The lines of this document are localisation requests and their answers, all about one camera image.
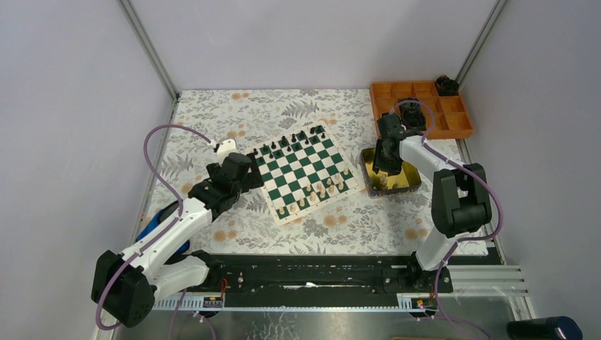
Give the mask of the gold chess piece tin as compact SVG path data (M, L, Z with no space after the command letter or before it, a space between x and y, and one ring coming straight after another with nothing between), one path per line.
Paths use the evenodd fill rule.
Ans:
M418 170L407 162L403 163L399 174L391 175L382 170L376 173L373 170L374 156L374 148L363 149L360 156L360 167L370 198L415 192L422 185Z

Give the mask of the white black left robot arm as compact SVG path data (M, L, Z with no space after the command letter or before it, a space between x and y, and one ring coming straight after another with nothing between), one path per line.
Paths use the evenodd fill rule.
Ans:
M91 299L97 313L106 311L117 325L134 327L153 305L170 295L198 286L210 291L220 281L218 269L196 255L169 264L181 245L229 210L243 193L260 188L256 152L231 152L222 163L207 165L208 178L197 183L176 210L133 245L116 254L105 251L96 262Z

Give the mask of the wooden compartment tray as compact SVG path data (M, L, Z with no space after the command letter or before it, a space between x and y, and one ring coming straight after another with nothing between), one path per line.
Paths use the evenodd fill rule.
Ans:
M430 128L431 140L466 139L475 130L462 96L444 94L437 81L374 82L369 93L375 121L394 111L412 128Z

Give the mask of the black coil outside tray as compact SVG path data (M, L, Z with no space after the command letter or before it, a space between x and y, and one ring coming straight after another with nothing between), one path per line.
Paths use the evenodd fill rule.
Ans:
M458 96L459 83L447 75L439 76L434 82L439 96Z

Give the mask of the dark cylinder bottom right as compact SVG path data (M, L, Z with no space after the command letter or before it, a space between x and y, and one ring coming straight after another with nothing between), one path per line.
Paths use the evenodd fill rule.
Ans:
M506 332L511 339L583 340L580 327L566 316L508 322Z

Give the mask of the black mounting base rail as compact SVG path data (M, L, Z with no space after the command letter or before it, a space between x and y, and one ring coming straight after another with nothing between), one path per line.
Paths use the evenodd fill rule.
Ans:
M209 255L205 281L226 307L392 307L399 294L452 293L448 269L422 271L411 256Z

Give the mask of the black coil tray lower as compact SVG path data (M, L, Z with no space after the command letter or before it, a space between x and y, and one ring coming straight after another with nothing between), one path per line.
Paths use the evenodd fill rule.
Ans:
M403 122L404 126L408 130L410 130L410 129L415 129L415 130L419 130L419 131L426 130L426 119L420 110L418 110L418 111L408 111L407 110L402 114L401 118L402 118L402 122Z

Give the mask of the black coil tray upper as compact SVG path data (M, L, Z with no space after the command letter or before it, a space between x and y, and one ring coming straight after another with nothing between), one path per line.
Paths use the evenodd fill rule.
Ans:
M419 100L415 97L402 98L399 100L399 111L401 113L409 112L409 113L420 113L421 107L419 104Z

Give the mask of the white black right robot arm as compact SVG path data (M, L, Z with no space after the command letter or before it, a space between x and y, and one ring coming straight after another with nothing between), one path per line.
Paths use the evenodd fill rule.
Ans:
M434 272L455 243L474 235L490 222L492 208L485 172L478 164L456 161L432 146L419 130L406 130L399 115L377 121L380 137L372 169L399 174L407 162L432 183L431 215L434 230L415 252L416 267L406 273L410 288L423 292L434 283Z

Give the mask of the green white chess board mat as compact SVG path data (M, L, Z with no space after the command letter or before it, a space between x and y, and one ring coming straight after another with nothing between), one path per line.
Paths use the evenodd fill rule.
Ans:
M293 127L245 151L255 155L264 182L261 192L277 225L284 225L365 189L357 166L322 121ZM335 181L335 174L340 174L342 180ZM327 185L328 178L333 180L332 185ZM326 198L320 198L317 183L323 184ZM307 185L313 187L311 192L306 191ZM312 192L317 195L315 203L309 201ZM305 206L300 207L299 201L303 198ZM292 203L297 205L295 213L288 211ZM285 215L279 214L280 207L285 207Z

